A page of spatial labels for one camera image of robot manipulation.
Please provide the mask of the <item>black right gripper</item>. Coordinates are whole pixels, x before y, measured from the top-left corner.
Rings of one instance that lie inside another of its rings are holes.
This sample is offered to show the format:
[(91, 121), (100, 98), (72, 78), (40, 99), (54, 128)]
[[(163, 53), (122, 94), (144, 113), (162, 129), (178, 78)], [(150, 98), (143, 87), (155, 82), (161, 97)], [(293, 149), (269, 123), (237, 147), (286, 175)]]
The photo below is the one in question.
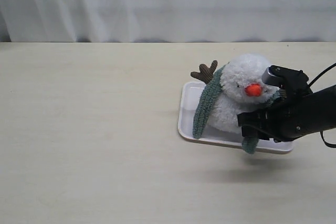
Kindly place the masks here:
[[(317, 92), (293, 102), (271, 107), (269, 110), (243, 112), (237, 115), (244, 141), (265, 140), (276, 142), (273, 136), (283, 142), (326, 130), (326, 95)], [(268, 125), (255, 129), (245, 125)]]

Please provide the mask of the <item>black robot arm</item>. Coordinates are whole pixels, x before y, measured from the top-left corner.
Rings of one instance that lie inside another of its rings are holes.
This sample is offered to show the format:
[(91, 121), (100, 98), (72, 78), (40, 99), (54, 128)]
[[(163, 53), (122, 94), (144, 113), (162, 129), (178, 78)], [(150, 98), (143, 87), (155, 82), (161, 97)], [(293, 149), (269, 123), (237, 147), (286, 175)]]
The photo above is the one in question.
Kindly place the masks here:
[(237, 115), (243, 137), (292, 142), (335, 129), (335, 86), (300, 97), (277, 98), (270, 106)]

